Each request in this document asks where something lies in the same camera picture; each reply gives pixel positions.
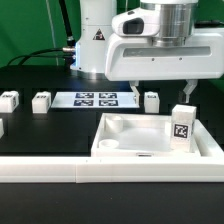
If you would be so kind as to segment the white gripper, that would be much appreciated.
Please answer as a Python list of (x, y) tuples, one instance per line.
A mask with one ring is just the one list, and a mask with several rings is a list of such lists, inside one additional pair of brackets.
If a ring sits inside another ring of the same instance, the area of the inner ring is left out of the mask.
[(224, 74), (224, 29), (195, 29), (184, 45), (155, 47), (151, 38), (112, 34), (105, 53), (105, 75), (110, 81), (129, 81), (139, 104), (139, 81), (187, 80), (184, 102), (197, 87), (197, 79)]

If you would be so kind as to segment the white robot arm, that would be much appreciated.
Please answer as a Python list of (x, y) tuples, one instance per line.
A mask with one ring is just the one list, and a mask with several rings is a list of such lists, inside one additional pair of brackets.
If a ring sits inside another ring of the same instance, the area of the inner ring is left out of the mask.
[(127, 81), (185, 80), (187, 102), (200, 79), (224, 75), (224, 25), (195, 20), (198, 0), (140, 0), (117, 14), (116, 0), (81, 0), (81, 38), (71, 68)]

